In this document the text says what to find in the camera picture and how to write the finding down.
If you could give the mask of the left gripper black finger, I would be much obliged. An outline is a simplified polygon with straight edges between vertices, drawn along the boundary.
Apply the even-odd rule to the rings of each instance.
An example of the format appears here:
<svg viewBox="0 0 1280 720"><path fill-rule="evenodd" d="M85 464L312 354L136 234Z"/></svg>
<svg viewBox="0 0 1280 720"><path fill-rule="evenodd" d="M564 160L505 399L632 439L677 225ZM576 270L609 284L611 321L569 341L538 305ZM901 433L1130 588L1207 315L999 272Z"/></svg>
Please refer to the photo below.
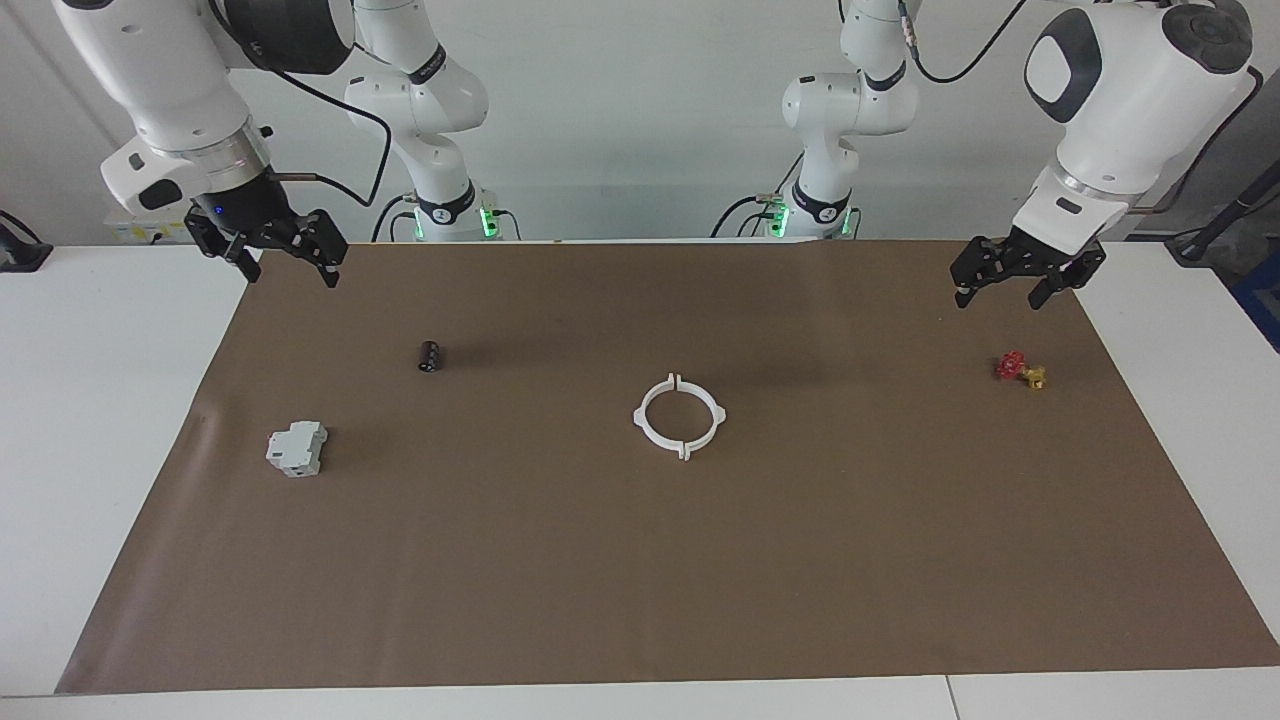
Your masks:
<svg viewBox="0 0 1280 720"><path fill-rule="evenodd" d="M1085 287L1106 259L1103 249L1085 249L1066 265L1050 266L1030 292L1030 307L1042 309L1055 295Z"/></svg>
<svg viewBox="0 0 1280 720"><path fill-rule="evenodd" d="M968 307L977 292L989 283L988 277L997 270L997 255L991 238L972 238L952 261L954 300L957 307Z"/></svg>

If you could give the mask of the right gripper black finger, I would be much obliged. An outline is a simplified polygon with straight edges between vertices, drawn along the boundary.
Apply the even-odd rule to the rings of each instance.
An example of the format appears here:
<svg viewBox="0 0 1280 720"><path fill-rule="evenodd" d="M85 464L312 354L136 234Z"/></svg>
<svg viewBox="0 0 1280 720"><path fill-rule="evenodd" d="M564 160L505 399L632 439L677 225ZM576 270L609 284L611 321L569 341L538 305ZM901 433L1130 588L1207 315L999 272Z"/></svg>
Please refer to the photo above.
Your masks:
<svg viewBox="0 0 1280 720"><path fill-rule="evenodd" d="M349 245L324 210L298 215L298 258L317 269L324 284L335 288Z"/></svg>
<svg viewBox="0 0 1280 720"><path fill-rule="evenodd" d="M233 265L250 284L255 284L261 277L261 266L247 249L246 241L244 234L236 234L221 251L221 258Z"/></svg>

